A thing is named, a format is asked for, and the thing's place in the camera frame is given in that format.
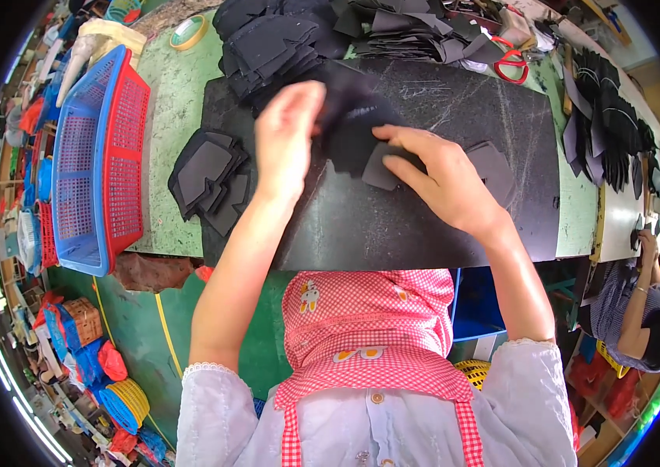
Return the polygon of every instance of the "white sleeve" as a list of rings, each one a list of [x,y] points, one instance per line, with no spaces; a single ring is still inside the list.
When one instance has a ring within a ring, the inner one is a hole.
[[[493,354],[482,393],[540,465],[576,465],[561,366],[552,342],[507,341]]]
[[[182,378],[176,465],[234,465],[257,427],[252,393],[233,371],[196,363]]]

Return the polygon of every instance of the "red scissors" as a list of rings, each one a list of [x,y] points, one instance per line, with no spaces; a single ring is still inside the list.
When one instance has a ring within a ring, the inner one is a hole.
[[[515,83],[515,84],[522,84],[524,83],[525,80],[527,80],[527,75],[530,73],[530,68],[527,66],[527,62],[524,60],[524,57],[522,57],[522,52],[515,50],[514,49],[514,44],[511,42],[507,41],[506,39],[502,39],[501,37],[498,36],[493,36],[491,38],[493,42],[501,42],[505,46],[509,47],[511,50],[506,51],[504,54],[503,58],[493,64],[493,70],[496,72],[496,74],[503,80],[509,81],[510,83]],[[516,57],[517,60],[507,60],[508,58],[511,57]],[[520,76],[518,79],[511,79],[507,75],[505,75],[501,71],[502,66],[508,66],[508,67],[522,67],[522,76]]]

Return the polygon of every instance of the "woman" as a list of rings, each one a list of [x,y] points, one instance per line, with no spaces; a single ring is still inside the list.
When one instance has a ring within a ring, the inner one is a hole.
[[[620,365],[660,372],[660,261],[656,238],[639,233],[642,269],[636,258],[613,262],[597,301],[579,309],[582,330],[605,342]]]
[[[576,465],[553,314],[512,219],[460,146],[412,128],[374,135],[418,154],[428,175],[384,163],[484,247],[510,341],[481,393],[445,358],[445,270],[300,272],[283,297],[294,374],[270,390],[258,422],[236,374],[239,347],[304,189],[324,96],[320,83],[294,84],[257,120],[257,191],[192,317],[176,464]]]

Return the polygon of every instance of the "workbench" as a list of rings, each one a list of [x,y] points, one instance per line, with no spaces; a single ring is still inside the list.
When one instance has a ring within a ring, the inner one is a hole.
[[[544,18],[550,11],[536,0],[508,3],[514,4],[529,18]],[[205,13],[209,21],[213,13]],[[564,21],[559,28],[574,47],[586,46],[612,61],[577,26]],[[129,249],[141,253],[202,257],[200,221],[197,217],[187,223],[182,221],[168,191],[167,179],[187,139],[201,125],[206,83],[222,76],[218,69],[222,42],[211,27],[191,49],[175,51],[169,45],[172,32],[173,28],[166,29],[150,40],[138,64],[137,71],[150,86],[151,95],[143,145],[144,234]],[[652,128],[660,146],[660,124],[628,76],[620,68],[618,71],[621,75],[620,94]],[[487,74],[494,76],[490,69]],[[635,200],[633,190],[621,193],[598,190],[584,175],[574,177],[566,162],[561,143],[567,122],[562,112],[563,84],[553,62],[546,58],[531,63],[528,80],[523,86],[547,94],[556,128],[560,184],[556,257],[588,256],[594,251],[594,259],[605,262],[638,256],[638,252],[630,249],[628,239],[637,217],[643,212],[643,200]]]

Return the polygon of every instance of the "white cloth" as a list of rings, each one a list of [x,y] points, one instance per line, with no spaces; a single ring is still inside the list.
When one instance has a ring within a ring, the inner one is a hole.
[[[273,394],[257,420],[249,387],[220,365],[196,364],[182,380],[176,428],[177,467],[280,465],[283,412]],[[379,393],[380,404],[371,401]],[[473,410],[485,465],[576,465],[561,355],[555,344],[504,343],[493,354]],[[455,406],[438,397],[392,389],[332,388],[300,400],[304,467],[392,460],[401,465],[465,465]]]

